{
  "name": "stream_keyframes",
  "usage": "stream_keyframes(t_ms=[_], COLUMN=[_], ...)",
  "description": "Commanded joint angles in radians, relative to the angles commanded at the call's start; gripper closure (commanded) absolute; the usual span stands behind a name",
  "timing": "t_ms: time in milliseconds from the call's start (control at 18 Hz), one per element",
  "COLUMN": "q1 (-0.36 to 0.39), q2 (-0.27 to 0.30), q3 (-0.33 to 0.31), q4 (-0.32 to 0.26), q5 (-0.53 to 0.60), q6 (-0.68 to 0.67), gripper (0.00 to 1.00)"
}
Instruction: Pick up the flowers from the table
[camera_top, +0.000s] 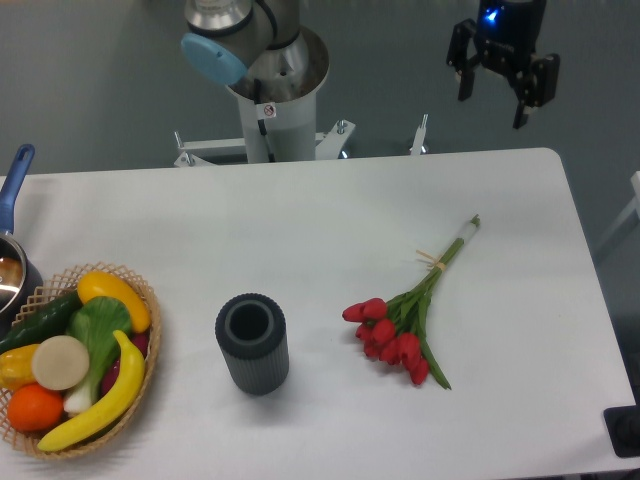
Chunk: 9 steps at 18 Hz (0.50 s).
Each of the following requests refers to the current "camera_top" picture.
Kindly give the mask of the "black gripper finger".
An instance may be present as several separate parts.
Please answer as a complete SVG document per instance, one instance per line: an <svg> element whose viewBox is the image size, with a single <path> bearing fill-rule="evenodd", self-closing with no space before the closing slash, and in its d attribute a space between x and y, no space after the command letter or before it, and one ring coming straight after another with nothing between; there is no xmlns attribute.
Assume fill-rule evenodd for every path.
<svg viewBox="0 0 640 480"><path fill-rule="evenodd" d="M529 112L555 98L560 70L560 56L548 54L532 57L529 65L514 77L512 87L517 98L513 128L523 127Z"/></svg>
<svg viewBox="0 0 640 480"><path fill-rule="evenodd" d="M453 67L459 78L458 100L465 101L473 93L475 70L480 60L477 54L469 56L469 46L476 34L476 23L467 19L453 27L446 57L448 66Z"/></svg>

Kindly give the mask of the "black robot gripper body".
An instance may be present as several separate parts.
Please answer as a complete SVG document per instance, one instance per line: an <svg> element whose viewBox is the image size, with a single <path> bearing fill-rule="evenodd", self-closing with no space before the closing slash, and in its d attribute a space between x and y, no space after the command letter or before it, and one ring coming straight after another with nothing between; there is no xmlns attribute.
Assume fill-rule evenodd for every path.
<svg viewBox="0 0 640 480"><path fill-rule="evenodd" d="M481 1L474 34L481 65L495 73L526 70L545 8L545 1Z"/></svg>

